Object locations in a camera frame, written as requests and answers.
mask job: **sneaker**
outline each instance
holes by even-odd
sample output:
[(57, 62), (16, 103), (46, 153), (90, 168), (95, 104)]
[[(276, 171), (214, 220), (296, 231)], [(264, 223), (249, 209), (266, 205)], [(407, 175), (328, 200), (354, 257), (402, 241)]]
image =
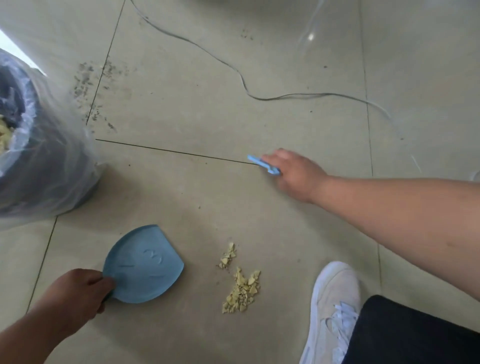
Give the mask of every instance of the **sneaker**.
[(360, 286), (346, 263), (331, 262), (317, 278), (310, 330), (300, 364), (340, 364), (360, 311)]

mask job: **clear plastic bag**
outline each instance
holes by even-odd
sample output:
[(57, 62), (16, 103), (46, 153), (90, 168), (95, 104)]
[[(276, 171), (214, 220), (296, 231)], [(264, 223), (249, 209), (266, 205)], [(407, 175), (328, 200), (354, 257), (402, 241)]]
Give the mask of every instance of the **clear plastic bag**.
[(12, 130), (0, 155), (0, 229), (83, 203), (102, 166), (79, 115), (45, 75), (0, 50), (0, 114)]

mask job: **floor tile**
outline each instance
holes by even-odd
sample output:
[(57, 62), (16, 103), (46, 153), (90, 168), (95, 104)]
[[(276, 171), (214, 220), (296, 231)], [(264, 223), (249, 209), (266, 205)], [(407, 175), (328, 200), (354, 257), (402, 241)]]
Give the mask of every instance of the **floor tile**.
[(363, 0), (361, 12), (368, 98), (393, 115), (369, 108), (374, 176), (468, 180), (480, 170), (480, 3)]
[(27, 311), (54, 221), (0, 232), (0, 330)]
[(73, 97), (86, 120), (123, 2), (10, 1), (0, 24), (48, 75), (53, 94), (63, 103)]
[(480, 331), (477, 300), (383, 247), (380, 247), (380, 264), (385, 297)]
[[(69, 269), (101, 269), (112, 245), (146, 224), (162, 228), (185, 270), (148, 303), (108, 302), (48, 363), (294, 363), (307, 338), (312, 285), (326, 263), (352, 264), (364, 299), (379, 292), (377, 245), (281, 195), (259, 167), (101, 147), (110, 168), (90, 201), (58, 218), (34, 301)], [(262, 291), (242, 315), (221, 314), (233, 278), (216, 264), (230, 239), (238, 248), (233, 269), (262, 270)]]
[[(253, 80), (253, 89), (266, 96), (295, 90), (365, 96), (360, 31), (355, 29), (357, 3), (328, 3), (336, 11), (327, 13), (331, 17), (325, 26), (349, 25), (335, 40), (325, 36), (316, 44), (315, 52), (324, 49), (329, 55), (326, 69), (318, 62), (306, 62), (290, 73), (265, 66), (247, 52), (250, 46), (243, 44), (241, 29), (222, 27), (227, 39), (229, 32), (239, 32), (228, 50), (249, 70), (247, 82)], [(182, 24), (195, 29), (192, 22)], [(95, 99), (101, 108), (89, 120), (100, 140), (239, 161), (282, 146), (318, 160), (331, 173), (371, 175), (364, 104), (335, 97), (253, 100), (236, 72), (195, 46), (159, 33), (130, 2), (125, 3), (108, 61), (111, 67)]]

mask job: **pant leg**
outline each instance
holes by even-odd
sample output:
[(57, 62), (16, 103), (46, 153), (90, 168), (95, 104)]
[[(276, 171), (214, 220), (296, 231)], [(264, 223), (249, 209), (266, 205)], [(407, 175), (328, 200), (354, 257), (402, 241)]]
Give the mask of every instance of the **pant leg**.
[(480, 334), (382, 296), (363, 306), (342, 364), (480, 363)]

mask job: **shoelace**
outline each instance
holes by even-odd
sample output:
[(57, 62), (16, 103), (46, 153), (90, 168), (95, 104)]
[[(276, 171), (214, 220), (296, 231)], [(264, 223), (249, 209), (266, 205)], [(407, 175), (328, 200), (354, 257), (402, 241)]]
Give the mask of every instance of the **shoelace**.
[(347, 354), (348, 343), (359, 315), (355, 312), (355, 308), (345, 302), (336, 304), (335, 309), (331, 317), (320, 322), (320, 337), (326, 340), (326, 334), (329, 331), (338, 339), (338, 346), (332, 353), (332, 364), (341, 364)]

